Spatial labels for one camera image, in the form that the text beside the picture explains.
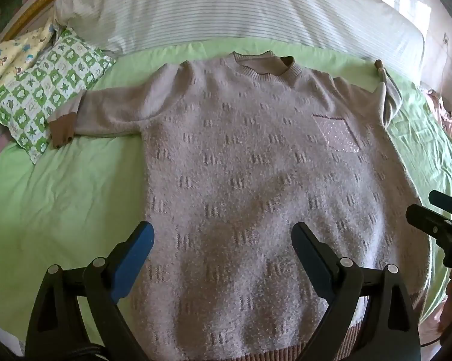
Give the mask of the beige knitted sweater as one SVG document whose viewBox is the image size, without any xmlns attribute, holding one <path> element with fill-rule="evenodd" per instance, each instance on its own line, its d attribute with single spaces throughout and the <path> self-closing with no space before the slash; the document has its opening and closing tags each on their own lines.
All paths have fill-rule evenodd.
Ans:
<svg viewBox="0 0 452 361">
<path fill-rule="evenodd" d="M 291 358 L 326 308 L 293 250 L 296 223 L 362 267 L 397 265 L 423 310 L 431 244 L 405 219 L 418 194 L 386 130 L 402 98 L 376 69 L 366 91 L 291 57 L 233 53 L 82 91 L 49 117 L 55 147 L 142 140 L 155 242 L 131 314 L 149 357 Z"/>
</svg>

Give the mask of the pink cloth at bedside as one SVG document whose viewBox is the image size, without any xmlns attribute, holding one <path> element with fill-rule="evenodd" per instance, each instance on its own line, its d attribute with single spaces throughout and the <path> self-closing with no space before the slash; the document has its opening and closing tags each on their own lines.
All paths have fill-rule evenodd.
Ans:
<svg viewBox="0 0 452 361">
<path fill-rule="evenodd" d="M 442 96 L 437 91 L 429 89 L 426 91 L 426 102 L 434 119 L 452 139 L 452 113 L 445 108 Z"/>
</svg>

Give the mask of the green white patterned pillow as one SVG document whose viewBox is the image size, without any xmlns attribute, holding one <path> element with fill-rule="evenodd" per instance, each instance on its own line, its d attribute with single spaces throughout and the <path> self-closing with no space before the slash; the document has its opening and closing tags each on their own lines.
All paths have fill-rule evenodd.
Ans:
<svg viewBox="0 0 452 361">
<path fill-rule="evenodd" d="M 0 124 L 35 164 L 51 140 L 47 119 L 78 92 L 92 88 L 114 64 L 103 50 L 64 29 L 32 67 L 0 85 Z"/>
</svg>

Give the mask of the yellow cartoon print pillow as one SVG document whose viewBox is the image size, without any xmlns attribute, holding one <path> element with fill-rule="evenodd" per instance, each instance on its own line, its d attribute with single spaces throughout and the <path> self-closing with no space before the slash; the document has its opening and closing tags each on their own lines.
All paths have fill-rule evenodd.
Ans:
<svg viewBox="0 0 452 361">
<path fill-rule="evenodd" d="M 55 33 L 52 19 L 43 27 L 0 43 L 0 87 L 11 81 L 37 60 Z"/>
</svg>

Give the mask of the white striped pillow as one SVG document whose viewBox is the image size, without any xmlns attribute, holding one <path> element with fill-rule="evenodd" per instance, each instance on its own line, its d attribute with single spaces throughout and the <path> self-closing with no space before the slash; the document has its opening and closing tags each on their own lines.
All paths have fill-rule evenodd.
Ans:
<svg viewBox="0 0 452 361">
<path fill-rule="evenodd" d="M 56 0 L 56 20 L 125 55 L 213 38 L 267 38 L 379 59 L 419 82 L 424 38 L 381 0 Z"/>
</svg>

